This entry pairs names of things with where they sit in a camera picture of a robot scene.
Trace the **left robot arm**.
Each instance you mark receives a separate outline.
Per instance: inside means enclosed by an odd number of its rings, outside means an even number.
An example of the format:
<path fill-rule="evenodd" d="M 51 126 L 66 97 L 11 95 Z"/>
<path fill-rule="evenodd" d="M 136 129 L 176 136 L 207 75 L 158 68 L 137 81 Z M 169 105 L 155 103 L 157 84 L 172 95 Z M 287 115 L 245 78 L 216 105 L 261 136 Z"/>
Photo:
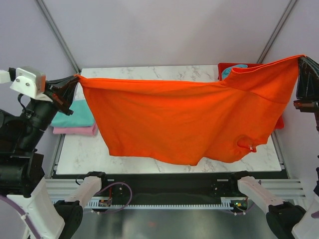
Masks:
<path fill-rule="evenodd" d="M 71 104 L 79 77 L 36 83 L 13 69 L 1 71 L 2 83 L 22 83 L 20 96 L 30 102 L 19 116 L 0 113 L 0 198 L 21 215 L 35 239 L 69 239 L 79 228 L 85 206 L 96 194 L 109 192 L 103 172 L 89 172 L 66 199 L 52 203 L 44 171 L 43 155 L 36 146 L 58 112 L 73 114 Z"/>

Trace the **orange t shirt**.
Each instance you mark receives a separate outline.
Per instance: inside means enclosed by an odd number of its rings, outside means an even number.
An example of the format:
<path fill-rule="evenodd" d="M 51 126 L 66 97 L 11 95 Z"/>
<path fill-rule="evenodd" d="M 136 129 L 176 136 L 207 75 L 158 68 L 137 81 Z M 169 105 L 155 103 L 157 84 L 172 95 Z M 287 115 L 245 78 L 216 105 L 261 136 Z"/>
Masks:
<path fill-rule="evenodd" d="M 233 163 L 268 142 L 293 93 L 298 60 L 233 68 L 209 83 L 83 76 L 79 82 L 110 155 Z"/>

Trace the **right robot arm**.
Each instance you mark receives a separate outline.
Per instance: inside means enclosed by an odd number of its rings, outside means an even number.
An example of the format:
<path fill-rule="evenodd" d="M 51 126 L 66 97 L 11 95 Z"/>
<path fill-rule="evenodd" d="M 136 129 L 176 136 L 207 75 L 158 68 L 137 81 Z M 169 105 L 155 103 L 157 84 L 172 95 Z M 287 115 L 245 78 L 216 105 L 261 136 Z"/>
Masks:
<path fill-rule="evenodd" d="M 299 78 L 294 107 L 319 118 L 319 65 L 308 56 L 298 60 Z M 231 175 L 228 190 L 234 196 L 244 194 L 266 215 L 266 221 L 279 239 L 317 239 L 319 237 L 319 188 L 308 210 L 273 195 L 246 171 Z"/>

